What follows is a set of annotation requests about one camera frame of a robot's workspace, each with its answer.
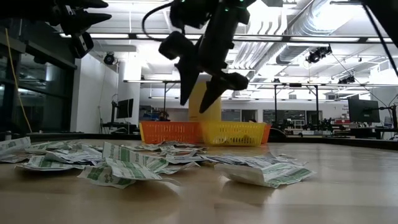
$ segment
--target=spotlight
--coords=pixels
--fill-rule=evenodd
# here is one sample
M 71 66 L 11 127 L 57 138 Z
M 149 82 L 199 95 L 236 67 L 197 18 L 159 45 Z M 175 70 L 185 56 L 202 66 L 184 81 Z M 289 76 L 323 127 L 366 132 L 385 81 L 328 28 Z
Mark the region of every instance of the spotlight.
M 107 65 L 114 65 L 117 62 L 116 58 L 114 57 L 114 52 L 106 53 L 104 58 L 104 63 Z
M 338 84 L 350 84 L 355 82 L 355 77 L 353 75 L 348 76 L 347 78 L 343 78 L 338 80 Z
M 326 55 L 333 53 L 331 47 L 319 47 L 316 50 L 310 52 L 310 55 L 305 59 L 308 63 L 317 63 L 321 59 L 325 58 Z

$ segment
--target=yellow container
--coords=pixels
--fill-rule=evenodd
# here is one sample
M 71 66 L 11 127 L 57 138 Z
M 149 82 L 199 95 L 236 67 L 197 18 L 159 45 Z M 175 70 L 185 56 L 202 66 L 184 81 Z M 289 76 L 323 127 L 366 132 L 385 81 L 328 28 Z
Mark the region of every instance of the yellow container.
M 201 123 L 203 140 L 214 146 L 259 146 L 265 123 L 206 121 Z

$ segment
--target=fluorescent light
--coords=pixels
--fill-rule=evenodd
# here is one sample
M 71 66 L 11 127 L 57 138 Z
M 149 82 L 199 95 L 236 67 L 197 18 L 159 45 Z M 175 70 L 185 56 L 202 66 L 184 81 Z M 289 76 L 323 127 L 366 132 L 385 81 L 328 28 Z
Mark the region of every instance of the fluorescent light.
M 70 35 L 60 34 L 62 38 L 70 38 Z
M 70 35 L 60 34 L 63 38 L 70 38 Z M 129 34 L 90 34 L 94 39 L 128 39 Z
M 118 39 L 118 38 L 123 38 L 123 39 L 128 39 L 129 34 L 90 34 L 91 38 L 110 38 L 110 39 Z
M 386 43 L 392 43 L 392 39 L 391 38 L 384 38 L 384 41 Z M 372 42 L 372 43 L 380 43 L 380 38 L 368 38 L 368 40 L 366 42 Z
M 104 0 L 104 2 L 111 3 L 111 4 L 163 4 L 170 2 L 163 1 L 163 0 L 150 0 L 150 1 L 140 1 L 140 0 Z
M 232 97 L 221 97 L 222 100 L 233 100 L 233 101 L 249 101 L 251 98 L 232 98 Z
M 166 39 L 169 35 L 168 34 L 149 34 L 153 38 L 158 38 L 158 39 Z M 148 36 L 145 34 L 137 34 L 138 39 L 149 39 Z
M 163 83 L 162 80 L 124 80 L 128 83 Z
M 149 34 L 149 36 L 153 37 L 153 38 L 157 38 L 157 39 L 166 39 L 169 35 L 168 34 Z M 190 40 L 198 40 L 200 38 L 200 34 L 187 34 L 185 35 L 186 38 L 190 39 Z M 148 36 L 146 36 L 145 34 L 137 34 L 137 38 L 138 39 L 149 39 Z
M 251 41 L 280 41 L 282 37 L 273 36 L 257 36 L 257 35 L 235 35 L 234 40 L 251 40 Z
M 329 47 L 328 44 L 316 43 L 286 43 L 289 47 Z
M 357 42 L 358 37 L 292 37 L 291 41 L 307 42 Z
M 164 96 L 150 96 L 150 97 L 148 97 L 149 99 L 161 99 L 161 100 L 164 100 Z M 169 97 L 169 96 L 166 96 L 166 99 L 175 99 L 175 100 L 177 100 L 177 99 L 179 99 L 179 97 Z

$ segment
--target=table surface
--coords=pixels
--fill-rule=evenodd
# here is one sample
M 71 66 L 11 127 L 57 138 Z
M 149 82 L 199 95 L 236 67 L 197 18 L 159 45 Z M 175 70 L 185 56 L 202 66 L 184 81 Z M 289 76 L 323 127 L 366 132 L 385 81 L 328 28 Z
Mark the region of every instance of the table surface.
M 100 140 L 82 140 L 101 145 Z M 139 141 L 112 141 L 140 144 Z M 288 154 L 317 172 L 270 189 L 228 180 L 211 165 L 165 182 L 124 190 L 90 184 L 64 172 L 21 172 L 0 164 L 1 223 L 398 223 L 398 154 L 327 144 L 270 143 L 211 147 L 209 154 Z

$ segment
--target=desk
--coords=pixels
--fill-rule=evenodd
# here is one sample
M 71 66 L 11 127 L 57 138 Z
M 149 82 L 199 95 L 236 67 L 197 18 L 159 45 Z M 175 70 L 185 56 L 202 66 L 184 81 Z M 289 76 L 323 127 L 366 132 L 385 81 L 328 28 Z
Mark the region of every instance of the desk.
M 394 128 L 377 128 L 377 127 L 368 127 L 368 128 L 351 128 L 351 134 L 356 138 L 376 138 L 382 139 L 384 133 L 390 132 L 398 132 L 398 129 Z
M 89 140 L 101 145 L 103 141 Z M 114 144 L 139 141 L 107 140 Z M 397 223 L 398 154 L 327 144 L 212 147 L 209 154 L 288 154 L 317 172 L 270 189 L 229 181 L 212 166 L 169 175 L 182 186 L 138 182 L 124 190 L 78 179 L 79 170 L 16 172 L 0 164 L 0 217 L 7 223 Z
M 101 128 L 109 128 L 109 132 L 111 128 L 126 128 L 128 130 L 130 127 L 130 133 L 132 134 L 133 132 L 139 132 L 139 128 L 137 128 L 137 125 L 135 124 L 125 124 L 125 123 L 105 123 L 101 125 Z

